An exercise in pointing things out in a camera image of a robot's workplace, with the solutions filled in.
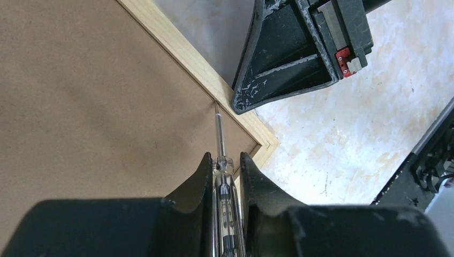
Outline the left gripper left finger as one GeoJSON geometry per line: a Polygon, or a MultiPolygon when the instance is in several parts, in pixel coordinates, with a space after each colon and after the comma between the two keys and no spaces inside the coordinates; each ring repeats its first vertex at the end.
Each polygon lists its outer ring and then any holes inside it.
{"type": "Polygon", "coordinates": [[[164,198],[41,201],[2,256],[212,256],[212,168],[206,153],[164,198]]]}

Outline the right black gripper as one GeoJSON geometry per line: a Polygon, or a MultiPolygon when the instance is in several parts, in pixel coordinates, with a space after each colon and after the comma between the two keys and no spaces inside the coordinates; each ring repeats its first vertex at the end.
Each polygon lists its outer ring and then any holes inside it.
{"type": "Polygon", "coordinates": [[[383,1],[255,1],[230,101],[240,115],[327,88],[368,65],[383,1]]]}

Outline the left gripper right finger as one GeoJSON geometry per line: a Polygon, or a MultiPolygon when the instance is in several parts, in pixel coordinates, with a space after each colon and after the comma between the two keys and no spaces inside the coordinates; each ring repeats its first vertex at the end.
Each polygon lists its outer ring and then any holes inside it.
{"type": "Polygon", "coordinates": [[[247,256],[448,256],[430,219],[403,206],[310,206],[240,154],[247,256]]]}

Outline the clear handle screwdriver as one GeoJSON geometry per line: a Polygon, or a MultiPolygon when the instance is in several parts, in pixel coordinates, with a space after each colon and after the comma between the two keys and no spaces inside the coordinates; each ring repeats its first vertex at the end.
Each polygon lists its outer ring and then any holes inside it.
{"type": "Polygon", "coordinates": [[[233,179],[234,163],[225,150],[222,115],[215,103],[217,157],[213,160],[213,256],[246,256],[243,221],[233,179]]]}

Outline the wooden picture frame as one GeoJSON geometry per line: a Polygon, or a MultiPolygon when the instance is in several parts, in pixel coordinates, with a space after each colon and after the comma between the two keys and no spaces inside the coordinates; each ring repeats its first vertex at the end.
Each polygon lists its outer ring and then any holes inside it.
{"type": "Polygon", "coordinates": [[[1,1],[1,246],[47,199],[165,196],[214,101],[116,1],[1,1]]]}

